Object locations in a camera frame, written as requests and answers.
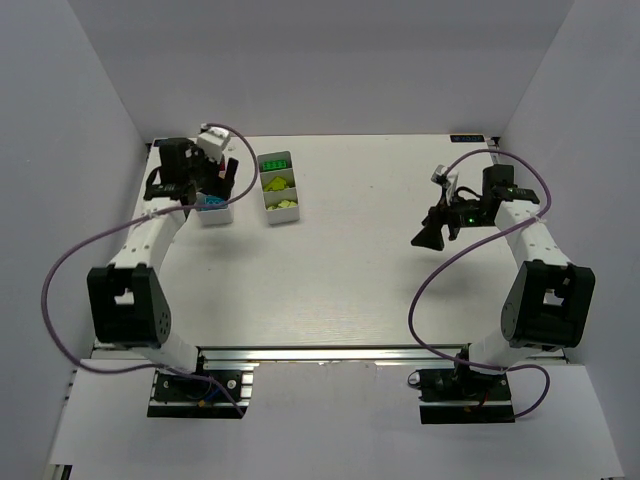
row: green block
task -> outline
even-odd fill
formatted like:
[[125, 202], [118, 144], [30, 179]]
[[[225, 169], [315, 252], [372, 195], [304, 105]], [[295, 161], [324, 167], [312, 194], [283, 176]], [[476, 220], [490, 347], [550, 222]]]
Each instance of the green block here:
[[286, 160], [272, 160], [262, 164], [263, 172], [273, 172], [274, 170], [283, 170], [285, 168], [287, 168]]

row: white table surface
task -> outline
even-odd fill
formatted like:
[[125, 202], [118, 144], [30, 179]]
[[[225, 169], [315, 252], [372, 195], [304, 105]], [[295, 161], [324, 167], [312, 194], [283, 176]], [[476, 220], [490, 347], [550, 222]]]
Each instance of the white table surface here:
[[[135, 362], [89, 360], [116, 368]], [[515, 424], [420, 425], [410, 366], [267, 364], [242, 420], [147, 418], [153, 372], [79, 372], [51, 463], [71, 480], [562, 479], [622, 476], [581, 366], [550, 366], [541, 407]], [[509, 373], [516, 411], [537, 371]]]
[[[402, 345], [409, 303], [450, 255], [492, 228], [463, 230], [444, 252], [412, 247], [440, 189], [430, 182], [484, 144], [452, 144], [446, 135], [250, 138], [258, 154], [290, 150], [301, 220], [270, 227], [259, 185], [235, 205], [234, 223], [203, 228], [195, 215], [178, 232], [160, 280], [173, 328], [200, 346]], [[236, 192], [251, 162], [240, 160]], [[153, 149], [147, 173], [159, 165]], [[460, 165], [459, 185], [479, 190], [488, 154]], [[475, 341], [498, 325], [515, 278], [499, 240], [457, 262], [423, 295], [417, 330], [435, 344]]]

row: white box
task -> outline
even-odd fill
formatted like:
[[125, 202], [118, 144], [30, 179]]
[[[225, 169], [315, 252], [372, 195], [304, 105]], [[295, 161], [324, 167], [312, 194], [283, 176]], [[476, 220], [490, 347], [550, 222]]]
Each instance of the white box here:
[[[198, 193], [196, 205], [207, 205], [205, 203], [206, 198], [207, 195]], [[229, 223], [233, 223], [233, 203], [231, 205], [227, 205], [224, 208], [216, 208], [212, 210], [196, 209], [195, 212], [200, 219], [200, 222], [205, 227], [214, 225], [227, 225]]]
[[[280, 162], [284, 168], [278, 170], [263, 171], [266, 163]], [[265, 155], [258, 155], [258, 164], [260, 166], [260, 185], [262, 187], [262, 199], [264, 202], [265, 214], [269, 225], [277, 225], [279, 223], [295, 222], [300, 219], [300, 202], [298, 199], [298, 189], [296, 187], [296, 179], [293, 174], [293, 163], [291, 162], [291, 152], [275, 152]], [[284, 190], [265, 191], [264, 189], [275, 178], [280, 177], [287, 183]], [[268, 210], [269, 207], [275, 207], [283, 200], [296, 202], [295, 207], [277, 208]]]

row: cable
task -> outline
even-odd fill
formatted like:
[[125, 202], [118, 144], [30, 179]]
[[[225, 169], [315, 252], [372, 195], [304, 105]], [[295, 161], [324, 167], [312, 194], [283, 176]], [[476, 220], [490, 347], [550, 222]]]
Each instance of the cable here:
[[469, 360], [463, 360], [463, 359], [458, 358], [458, 357], [447, 355], [446, 353], [440, 352], [439, 350], [437, 350], [436, 348], [432, 347], [431, 345], [426, 343], [424, 340], [422, 340], [420, 338], [420, 336], [418, 335], [418, 333], [416, 332], [416, 330], [415, 330], [414, 321], [413, 321], [413, 316], [414, 316], [414, 313], [415, 313], [415, 310], [416, 310], [416, 306], [418, 305], [418, 301], [420, 300], [420, 297], [422, 296], [422, 294], [424, 293], [426, 288], [429, 286], [429, 284], [431, 284], [431, 282], [433, 282], [433, 280], [438, 275], [440, 275], [448, 266], [450, 266], [451, 264], [453, 264], [457, 260], [461, 259], [462, 257], [467, 255], [468, 253], [471, 253], [475, 249], [477, 249], [477, 248], [479, 248], [479, 247], [481, 247], [483, 245], [486, 245], [489, 242], [497, 240], [498, 238], [502, 238], [502, 237], [504, 237], [506, 235], [509, 235], [510, 233], [515, 232], [516, 230], [519, 230], [521, 228], [524, 228], [526, 226], [529, 226], [529, 225], [537, 222], [551, 208], [551, 191], [549, 190], [549, 186], [547, 185], [547, 183], [540, 176], [540, 174], [526, 160], [524, 160], [523, 158], [521, 158], [518, 155], [515, 155], [513, 153], [505, 152], [505, 151], [502, 151], [502, 150], [495, 150], [495, 149], [491, 149], [491, 148], [480, 148], [478, 150], [473, 150], [471, 152], [468, 152], [468, 153], [462, 155], [455, 162], [453, 162], [446, 169], [446, 171], [443, 173], [443, 175], [446, 177], [447, 174], [453, 168], [455, 168], [460, 162], [462, 162], [463, 160], [471, 157], [472, 155], [477, 155], [478, 153], [497, 153], [499, 155], [504, 155], [506, 157], [510, 157], [510, 158], [516, 160], [517, 162], [519, 162], [520, 164], [522, 164], [527, 170], [529, 170], [533, 174], [534, 177], [536, 177], [536, 179], [538, 180], [538, 182], [542, 186], [542, 189], [544, 190], [545, 197], [547, 199], [547, 203], [542, 208], [542, 210], [540, 210], [540, 213], [538, 213], [538, 215], [536, 217], [530, 217], [530, 218], [528, 218], [528, 219], [526, 219], [526, 220], [524, 220], [524, 221], [522, 221], [522, 222], [520, 222], [520, 223], [518, 223], [518, 224], [516, 224], [516, 225], [514, 225], [512, 227], [507, 228], [506, 230], [503, 230], [501, 232], [498, 232], [498, 233], [495, 233], [493, 235], [490, 235], [490, 236], [488, 236], [488, 237], [486, 237], [486, 238], [474, 243], [473, 245], [468, 246], [467, 248], [461, 250], [460, 252], [458, 252], [455, 255], [453, 255], [452, 257], [450, 257], [448, 260], [446, 260], [444, 263], [442, 263], [438, 268], [436, 268], [433, 272], [431, 272], [431, 275], [429, 275], [427, 277], [427, 279], [422, 283], [422, 285], [420, 285], [420, 288], [418, 288], [418, 291], [416, 292], [415, 296], [413, 297], [413, 300], [411, 300], [411, 306], [409, 307], [408, 325], [409, 325], [409, 331], [411, 332], [411, 336], [415, 339], [416, 342], [418, 342], [418, 344], [420, 346], [424, 347], [426, 350], [428, 350], [429, 352], [433, 353], [434, 355], [437, 355], [440, 358], [444, 358], [445, 360], [450, 360], [453, 363], [458, 363], [458, 364], [461, 364], [461, 365], [467, 365], [469, 367], [482, 368], [482, 369], [486, 369], [486, 370], [494, 370], [494, 371], [497, 371], [497, 372], [515, 372], [517, 370], [524, 370], [524, 369], [535, 369], [535, 370], [541, 371], [545, 376], [544, 390], [543, 390], [542, 394], [540, 395], [540, 397], [538, 398], [538, 400], [536, 400], [533, 405], [531, 405], [526, 410], [524, 410], [522, 412], [519, 412], [519, 413], [514, 415], [514, 418], [519, 418], [519, 417], [523, 417], [523, 416], [533, 412], [536, 408], [538, 408], [540, 406], [540, 404], [546, 398], [547, 394], [549, 393], [549, 388], [551, 387], [551, 377], [549, 376], [549, 372], [547, 372], [541, 366], [535, 365], [535, 364], [526, 364], [526, 365], [519, 365], [519, 366], [504, 368], [504, 367], [498, 367], [496, 365], [485, 365], [485, 364], [482, 364], [482, 363], [471, 362]]
[[205, 403], [211, 401], [211, 399], [213, 397], [215, 397], [219, 392], [220, 392], [220, 389], [216, 388], [213, 392], [211, 392], [209, 395], [204, 397], [204, 399], [202, 401], [205, 402]]
[[143, 215], [141, 217], [138, 218], [134, 218], [133, 220], [129, 220], [128, 222], [125, 222], [121, 225], [118, 225], [116, 227], [110, 228], [109, 230], [105, 230], [104, 232], [98, 233], [92, 237], [87, 238], [86, 240], [83, 240], [82, 242], [74, 245], [73, 247], [71, 247], [69, 250], [67, 250], [66, 252], [64, 252], [60, 258], [58, 258], [58, 260], [55, 261], [55, 263], [53, 264], [53, 266], [51, 267], [51, 269], [49, 270], [49, 272], [47, 273], [47, 276], [44, 279], [44, 283], [42, 285], [42, 291], [40, 294], [40, 310], [42, 312], [42, 319], [44, 321], [44, 325], [47, 328], [47, 332], [49, 332], [49, 336], [51, 337], [51, 339], [53, 340], [53, 343], [55, 343], [56, 347], [58, 348], [58, 350], [60, 350], [60, 352], [67, 358], [67, 360], [69, 360], [73, 365], [75, 365], [76, 367], [85, 370], [87, 372], [91, 372], [91, 373], [96, 373], [96, 374], [100, 374], [100, 375], [117, 375], [120, 373], [129, 373], [129, 372], [135, 372], [138, 370], [144, 370], [147, 368], [159, 368], [162, 370], [166, 370], [170, 373], [173, 373], [174, 375], [179, 375], [183, 378], [188, 378], [190, 380], [202, 380], [202, 381], [207, 381], [212, 383], [213, 385], [215, 385], [222, 393], [225, 397], [227, 397], [227, 400], [229, 400], [229, 402], [231, 402], [231, 404], [234, 406], [234, 408], [238, 411], [238, 413], [240, 414], [240, 416], [242, 417], [244, 415], [243, 410], [240, 408], [240, 406], [238, 405], [238, 403], [231, 397], [231, 395], [229, 394], [229, 392], [227, 391], [226, 388], [224, 388], [222, 386], [222, 384], [220, 384], [220, 382], [218, 382], [215, 378], [213, 377], [205, 377], [205, 376], [201, 376], [201, 375], [194, 375], [191, 373], [186, 373], [180, 370], [177, 370], [175, 368], [172, 368], [168, 365], [161, 365], [161, 364], [156, 364], [156, 363], [146, 363], [143, 365], [136, 365], [133, 367], [127, 367], [127, 368], [119, 368], [119, 369], [104, 369], [104, 368], [97, 368], [97, 367], [92, 367], [90, 365], [86, 365], [84, 363], [82, 363], [81, 359], [76, 357], [71, 350], [69, 350], [66, 345], [62, 342], [62, 340], [60, 339], [60, 337], [58, 336], [58, 333], [56, 332], [55, 328], [53, 327], [53, 323], [51, 321], [51, 317], [49, 315], [49, 288], [51, 286], [51, 282], [53, 280], [53, 277], [55, 276], [56, 272], [58, 271], [58, 269], [60, 268], [60, 266], [74, 253], [76, 253], [78, 250], [82, 249], [83, 247], [86, 247], [87, 245], [90, 245], [93, 242], [96, 242], [102, 238], [108, 237], [109, 235], [113, 235], [114, 233], [120, 232], [122, 230], [125, 230], [129, 227], [132, 227], [133, 225], [137, 225], [137, 224], [141, 224], [144, 223], [148, 220], [151, 220], [151, 218], [159, 216], [159, 215], [166, 215], [168, 213], [172, 213], [172, 212], [177, 212], [177, 211], [187, 211], [187, 210], [193, 210], [195, 208], [199, 208], [199, 209], [203, 209], [203, 210], [215, 210], [218, 208], [224, 208], [227, 205], [231, 205], [232, 203], [237, 202], [238, 200], [240, 200], [241, 198], [246, 197], [249, 192], [251, 191], [251, 189], [254, 187], [254, 185], [256, 184], [257, 180], [258, 180], [258, 174], [259, 174], [259, 166], [258, 166], [258, 157], [256, 156], [256, 152], [253, 150], [253, 148], [251, 147], [251, 144], [249, 143], [249, 141], [237, 130], [235, 130], [232, 127], [229, 127], [227, 125], [223, 125], [220, 123], [207, 123], [207, 126], [209, 127], [217, 127], [217, 128], [223, 128], [225, 130], [230, 131], [231, 133], [233, 133], [236, 137], [238, 137], [242, 143], [244, 143], [244, 145], [247, 147], [247, 149], [249, 150], [249, 153], [251, 154], [251, 159], [253, 160], [253, 178], [251, 179], [251, 182], [249, 183], [249, 186], [243, 190], [241, 193], [239, 193], [238, 195], [236, 195], [233, 198], [230, 198], [229, 200], [225, 201], [225, 202], [221, 202], [215, 205], [179, 205], [179, 206], [175, 206], [175, 207], [168, 207], [168, 208], [163, 208], [161, 210], [158, 210], [157, 212], [153, 212], [152, 215]]
[[420, 380], [417, 380], [415, 382], [412, 382], [411, 379], [413, 378], [413, 376], [418, 373], [417, 370], [414, 370], [413, 372], [411, 372], [409, 374], [409, 376], [407, 377], [407, 385], [409, 385], [409, 387], [415, 389], [415, 390], [419, 390], [420, 389]]
[[478, 195], [476, 192], [474, 192], [469, 187], [458, 187], [458, 188], [456, 188], [456, 191], [454, 192], [454, 195], [456, 197], [459, 197], [460, 196], [460, 192], [467, 192], [467, 193], [470, 193], [471, 195], [473, 195], [476, 198], [482, 198], [482, 195]]

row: yellow-green object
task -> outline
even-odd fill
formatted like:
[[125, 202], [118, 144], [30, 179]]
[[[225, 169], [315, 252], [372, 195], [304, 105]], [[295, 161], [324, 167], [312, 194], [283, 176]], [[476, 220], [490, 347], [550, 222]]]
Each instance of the yellow-green object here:
[[287, 181], [282, 177], [276, 177], [264, 187], [264, 191], [278, 192], [280, 190], [284, 190], [285, 188], [289, 188], [289, 186], [287, 185]]
[[293, 200], [283, 200], [281, 201], [276, 208], [291, 208], [296, 207], [298, 204]]

